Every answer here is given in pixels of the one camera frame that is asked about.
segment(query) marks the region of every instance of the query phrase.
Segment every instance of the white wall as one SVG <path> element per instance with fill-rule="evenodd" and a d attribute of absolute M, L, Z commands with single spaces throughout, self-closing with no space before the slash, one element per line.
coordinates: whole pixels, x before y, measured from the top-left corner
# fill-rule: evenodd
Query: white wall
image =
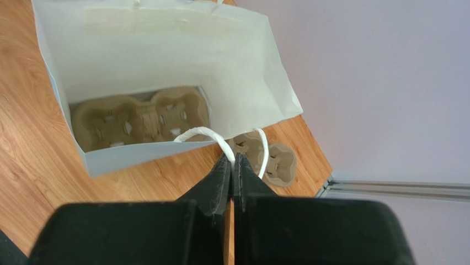
<path fill-rule="evenodd" d="M 470 264 L 470 203 L 328 192 L 325 198 L 367 199 L 396 214 L 418 265 Z"/>
<path fill-rule="evenodd" d="M 470 1 L 236 3 L 269 16 L 335 178 L 470 183 Z"/>

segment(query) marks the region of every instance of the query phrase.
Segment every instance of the white rope handle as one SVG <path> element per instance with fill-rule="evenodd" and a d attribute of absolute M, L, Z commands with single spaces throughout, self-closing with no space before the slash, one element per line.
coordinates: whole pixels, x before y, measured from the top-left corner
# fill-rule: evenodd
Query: white rope handle
<path fill-rule="evenodd" d="M 266 171 L 266 166 L 268 165 L 268 158 L 269 158 L 268 139 L 266 138 L 266 134 L 264 133 L 262 129 L 256 129 L 256 131 L 261 136 L 261 141 L 263 143 L 263 149 L 264 149 L 263 163 L 261 163 L 261 170 L 259 171 L 259 174 L 258 174 L 258 177 L 262 179 L 264 172 Z M 214 141 L 216 141 L 218 145 L 220 145 L 222 152 L 227 156 L 227 159 L 232 164 L 232 170 L 235 170 L 235 154 L 233 153 L 232 149 L 230 148 L 228 143 L 225 142 L 225 140 L 220 134 L 214 132 L 213 130 L 207 127 L 196 127 L 196 128 L 189 129 L 185 133 L 176 137 L 175 140 L 173 141 L 184 142 L 187 139 L 193 136 L 199 135 L 199 134 L 209 136 Z"/>
<path fill-rule="evenodd" d="M 269 159 L 268 138 L 266 137 L 266 134 L 264 133 L 262 129 L 256 129 L 256 131 L 261 136 L 261 142 L 263 143 L 263 150 L 264 150 L 263 163 L 261 163 L 261 170 L 259 171 L 259 175 L 258 175 L 260 179 L 263 179 L 264 172 L 266 171 L 266 167 L 268 166 L 268 159 Z"/>
<path fill-rule="evenodd" d="M 223 3 L 224 0 L 217 0 L 217 4 L 211 9 L 211 12 L 209 12 L 209 15 L 214 14 L 214 12 L 217 10 L 217 8 Z"/>
<path fill-rule="evenodd" d="M 183 133 L 183 134 L 179 135 L 178 137 L 176 137 L 176 139 L 173 140 L 173 141 L 174 142 L 184 142 L 187 139 L 189 139 L 189 138 L 191 138 L 195 135 L 198 135 L 198 134 L 209 136 L 214 141 L 216 141 L 218 143 L 218 145 L 220 145 L 220 148 L 222 149 L 222 152 L 227 156 L 227 159 L 232 164 L 232 170 L 235 170 L 235 154 L 233 153 L 232 149 L 230 148 L 228 143 L 225 142 L 223 137 L 220 136 L 220 134 L 214 132 L 213 130 L 211 130 L 207 127 L 196 127 L 196 128 L 189 129 L 185 133 Z"/>

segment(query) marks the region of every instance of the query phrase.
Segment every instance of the paper bag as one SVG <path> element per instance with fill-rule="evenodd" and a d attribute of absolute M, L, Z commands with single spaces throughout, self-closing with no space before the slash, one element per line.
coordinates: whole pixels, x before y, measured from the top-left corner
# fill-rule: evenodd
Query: paper bag
<path fill-rule="evenodd" d="M 33 0 L 33 8 L 39 48 L 69 128 L 72 104 L 177 86 L 202 89 L 210 128 L 225 139 L 302 113 L 264 15 L 180 0 Z M 210 144 L 77 149 L 96 177 Z"/>

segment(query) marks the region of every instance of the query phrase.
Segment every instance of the wood grain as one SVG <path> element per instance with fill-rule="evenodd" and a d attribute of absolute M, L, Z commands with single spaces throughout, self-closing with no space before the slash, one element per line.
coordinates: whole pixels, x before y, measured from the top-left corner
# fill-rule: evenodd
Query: wood grain
<path fill-rule="evenodd" d="M 294 184 L 273 189 L 315 195 L 332 169 L 302 117 L 265 131 L 298 159 Z M 174 200 L 209 172 L 220 153 L 213 145 L 90 179 L 52 92 L 31 3 L 0 0 L 0 229 L 26 254 L 60 205 Z"/>

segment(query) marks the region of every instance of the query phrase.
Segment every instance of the wooden table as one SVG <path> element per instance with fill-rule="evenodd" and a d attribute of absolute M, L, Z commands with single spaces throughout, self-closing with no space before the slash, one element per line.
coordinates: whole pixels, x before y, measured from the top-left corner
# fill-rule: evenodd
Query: wooden table
<path fill-rule="evenodd" d="M 302 117 L 265 131 L 270 142 L 291 146 L 298 161 L 294 184 L 274 191 L 314 196 L 332 169 Z M 30 1 L 0 0 L 0 229 L 26 254 L 60 205 L 173 200 L 220 154 L 212 145 L 90 179 L 52 92 Z"/>

